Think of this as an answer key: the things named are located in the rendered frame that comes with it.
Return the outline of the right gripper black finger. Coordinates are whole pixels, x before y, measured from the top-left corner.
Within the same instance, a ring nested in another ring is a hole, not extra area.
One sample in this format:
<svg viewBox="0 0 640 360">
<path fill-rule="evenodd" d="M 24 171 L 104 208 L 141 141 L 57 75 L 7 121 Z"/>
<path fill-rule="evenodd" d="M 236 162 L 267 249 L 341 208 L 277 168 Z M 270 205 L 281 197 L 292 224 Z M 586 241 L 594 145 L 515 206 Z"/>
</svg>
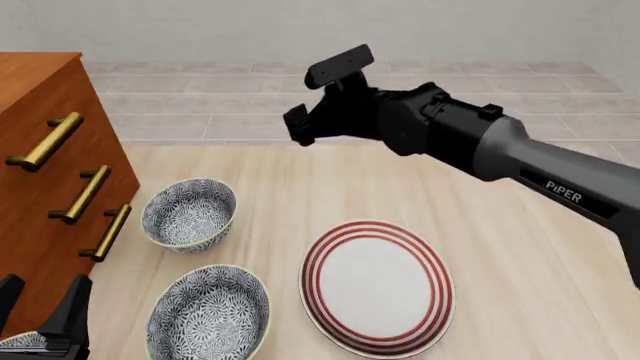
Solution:
<svg viewBox="0 0 640 360">
<path fill-rule="evenodd" d="M 315 143 L 313 128 L 308 119 L 309 114 L 305 104 L 293 107 L 283 114 L 283 120 L 291 140 L 303 147 Z"/>
</svg>

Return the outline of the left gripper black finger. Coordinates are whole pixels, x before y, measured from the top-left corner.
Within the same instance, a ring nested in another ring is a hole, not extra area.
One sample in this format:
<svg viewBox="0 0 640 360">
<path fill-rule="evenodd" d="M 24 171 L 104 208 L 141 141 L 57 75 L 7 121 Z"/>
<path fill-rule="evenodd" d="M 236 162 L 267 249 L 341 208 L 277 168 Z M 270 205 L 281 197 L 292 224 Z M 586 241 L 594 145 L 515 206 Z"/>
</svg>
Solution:
<svg viewBox="0 0 640 360">
<path fill-rule="evenodd" d="M 76 275 L 63 299 L 37 332 L 54 340 L 88 340 L 88 305 L 92 284 L 87 275 Z"/>
<path fill-rule="evenodd" d="M 9 274 L 0 281 L 0 331 L 4 329 L 24 286 L 25 281 L 15 274 Z"/>
</svg>

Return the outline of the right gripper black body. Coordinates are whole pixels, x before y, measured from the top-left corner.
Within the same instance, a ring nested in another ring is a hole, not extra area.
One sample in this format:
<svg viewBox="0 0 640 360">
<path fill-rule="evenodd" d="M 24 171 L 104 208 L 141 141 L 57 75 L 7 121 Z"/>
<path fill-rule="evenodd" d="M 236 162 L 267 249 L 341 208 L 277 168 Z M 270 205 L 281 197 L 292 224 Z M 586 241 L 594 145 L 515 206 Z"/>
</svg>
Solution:
<svg viewBox="0 0 640 360">
<path fill-rule="evenodd" d="M 308 143 L 328 137 L 382 140 L 378 128 L 379 89 L 370 87 L 363 73 L 353 73 L 329 83 L 308 74 L 308 88 L 323 86 L 321 101 L 308 115 Z"/>
</svg>

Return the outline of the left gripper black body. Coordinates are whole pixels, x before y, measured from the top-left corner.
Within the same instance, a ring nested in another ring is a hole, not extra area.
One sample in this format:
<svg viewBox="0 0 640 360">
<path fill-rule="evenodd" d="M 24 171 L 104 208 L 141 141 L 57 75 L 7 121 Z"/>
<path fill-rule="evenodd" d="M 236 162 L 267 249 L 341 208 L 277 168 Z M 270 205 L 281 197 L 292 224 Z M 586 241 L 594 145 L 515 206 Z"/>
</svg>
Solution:
<svg viewBox="0 0 640 360">
<path fill-rule="evenodd" d="M 71 345 L 66 349 L 49 350 L 45 348 L 3 348 L 0 360 L 87 360 L 90 351 L 80 345 Z"/>
</svg>

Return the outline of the patterned blue-white bowl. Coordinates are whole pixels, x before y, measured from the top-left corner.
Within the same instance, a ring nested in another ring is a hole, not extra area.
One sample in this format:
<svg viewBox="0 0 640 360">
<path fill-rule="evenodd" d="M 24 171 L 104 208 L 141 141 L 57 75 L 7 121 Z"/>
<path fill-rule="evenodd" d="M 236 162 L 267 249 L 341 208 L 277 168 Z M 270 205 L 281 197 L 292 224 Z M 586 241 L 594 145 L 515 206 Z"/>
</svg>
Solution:
<svg viewBox="0 0 640 360">
<path fill-rule="evenodd" d="M 170 251 L 195 254 L 224 239 L 233 224 L 237 199 L 215 179 L 176 182 L 152 197 L 141 213 L 143 233 Z"/>
<path fill-rule="evenodd" d="M 0 341 L 3 348 L 45 348 L 46 338 L 38 332 L 25 332 Z"/>
<path fill-rule="evenodd" d="M 146 325 L 148 360 L 253 360 L 269 331 L 260 278 L 232 265 L 186 273 L 159 296 Z"/>
</svg>

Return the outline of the white plate with red rings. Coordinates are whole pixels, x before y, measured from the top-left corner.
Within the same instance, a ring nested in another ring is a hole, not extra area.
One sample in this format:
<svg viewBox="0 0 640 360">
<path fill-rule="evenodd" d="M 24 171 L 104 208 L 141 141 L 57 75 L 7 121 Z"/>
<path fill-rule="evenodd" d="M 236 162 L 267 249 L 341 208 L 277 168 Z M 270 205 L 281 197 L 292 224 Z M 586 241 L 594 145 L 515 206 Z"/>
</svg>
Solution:
<svg viewBox="0 0 640 360">
<path fill-rule="evenodd" d="M 433 347 L 456 308 L 451 272 L 434 248 L 396 224 L 348 221 L 312 243 L 299 269 L 311 322 L 351 353 L 402 360 Z"/>
</svg>

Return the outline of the wooden cabinet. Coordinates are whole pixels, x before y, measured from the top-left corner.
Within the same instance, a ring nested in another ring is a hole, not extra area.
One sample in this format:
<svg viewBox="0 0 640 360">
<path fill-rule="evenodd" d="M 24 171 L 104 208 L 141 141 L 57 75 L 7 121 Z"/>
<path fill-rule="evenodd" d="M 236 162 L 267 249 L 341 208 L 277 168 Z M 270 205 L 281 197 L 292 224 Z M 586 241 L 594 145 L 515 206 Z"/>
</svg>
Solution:
<svg viewBox="0 0 640 360">
<path fill-rule="evenodd" d="M 77 112 L 83 124 L 36 173 L 5 164 L 27 155 L 52 128 L 49 119 Z M 74 225 L 48 218 L 66 210 L 86 186 L 80 173 L 111 168 Z M 139 181 L 79 53 L 0 53 L 0 279 L 15 274 L 24 290 L 0 335 L 37 329 L 76 275 L 96 264 L 79 251 L 96 248 L 110 224 L 105 210 L 129 204 Z"/>
</svg>

